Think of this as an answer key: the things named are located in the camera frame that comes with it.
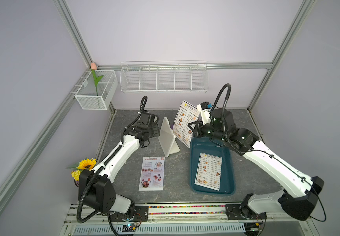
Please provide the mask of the teal plastic tray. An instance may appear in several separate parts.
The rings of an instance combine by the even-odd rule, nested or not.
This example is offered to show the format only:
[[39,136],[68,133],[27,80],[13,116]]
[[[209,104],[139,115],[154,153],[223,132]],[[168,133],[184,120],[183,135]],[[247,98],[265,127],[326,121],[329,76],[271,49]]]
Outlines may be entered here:
[[190,144],[190,187],[199,194],[231,196],[235,178],[230,150],[209,138],[193,138]]

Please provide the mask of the white menu holder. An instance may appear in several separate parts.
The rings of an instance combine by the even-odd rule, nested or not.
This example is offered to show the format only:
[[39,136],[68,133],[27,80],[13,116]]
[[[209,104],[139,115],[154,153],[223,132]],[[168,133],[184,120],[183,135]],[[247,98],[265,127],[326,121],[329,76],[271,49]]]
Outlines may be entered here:
[[164,117],[163,119],[158,140],[160,142],[165,157],[169,157],[169,155],[171,154],[180,152],[180,148],[176,143],[176,136],[170,127],[168,118],[166,117]]

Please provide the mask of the red special menu sheet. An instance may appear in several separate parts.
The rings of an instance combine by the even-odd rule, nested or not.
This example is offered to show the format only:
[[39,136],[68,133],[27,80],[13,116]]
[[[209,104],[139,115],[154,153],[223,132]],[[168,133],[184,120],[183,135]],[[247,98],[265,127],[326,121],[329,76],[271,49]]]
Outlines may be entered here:
[[140,172],[139,191],[162,191],[164,188],[164,156],[145,156]]

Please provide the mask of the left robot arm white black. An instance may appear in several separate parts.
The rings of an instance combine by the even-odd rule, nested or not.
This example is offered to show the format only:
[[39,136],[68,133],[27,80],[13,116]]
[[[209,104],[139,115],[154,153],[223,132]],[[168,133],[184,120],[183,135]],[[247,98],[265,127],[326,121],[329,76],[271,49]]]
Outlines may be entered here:
[[108,156],[91,170],[81,172],[76,212],[78,223],[85,223],[98,213],[109,216],[117,212],[128,219],[134,217],[133,200],[118,195],[113,182],[135,151],[148,147],[152,138],[160,136],[159,117],[145,109],[147,100],[147,96],[141,99],[138,116],[123,129],[120,142]]

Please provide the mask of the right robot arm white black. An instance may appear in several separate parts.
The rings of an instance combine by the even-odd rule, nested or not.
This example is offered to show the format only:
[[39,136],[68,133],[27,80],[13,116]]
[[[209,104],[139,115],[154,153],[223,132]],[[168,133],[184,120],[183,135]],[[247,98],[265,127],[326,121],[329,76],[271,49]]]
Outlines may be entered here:
[[201,120],[188,127],[194,138],[206,137],[219,147],[230,149],[256,164],[282,187],[270,194],[247,194],[239,206],[241,216],[250,219],[255,214],[283,212],[299,221],[309,219],[321,203],[319,194],[325,182],[291,166],[250,130],[237,128],[232,113],[226,109],[230,93],[231,85],[225,84],[214,103],[197,105]]

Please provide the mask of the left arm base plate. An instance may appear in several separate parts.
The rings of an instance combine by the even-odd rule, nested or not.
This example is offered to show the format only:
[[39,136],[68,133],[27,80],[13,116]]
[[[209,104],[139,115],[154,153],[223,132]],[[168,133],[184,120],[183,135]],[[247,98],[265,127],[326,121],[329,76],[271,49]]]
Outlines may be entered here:
[[112,222],[146,222],[149,216],[149,206],[135,206],[127,213],[114,212],[110,215]]

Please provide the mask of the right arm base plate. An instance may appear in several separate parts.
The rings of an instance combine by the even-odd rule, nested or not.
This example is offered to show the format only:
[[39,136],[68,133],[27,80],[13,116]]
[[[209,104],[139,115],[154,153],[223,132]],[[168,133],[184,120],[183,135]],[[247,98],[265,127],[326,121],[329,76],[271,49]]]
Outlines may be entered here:
[[226,204],[226,215],[228,220],[266,220],[266,213],[255,213],[247,206],[240,204]]

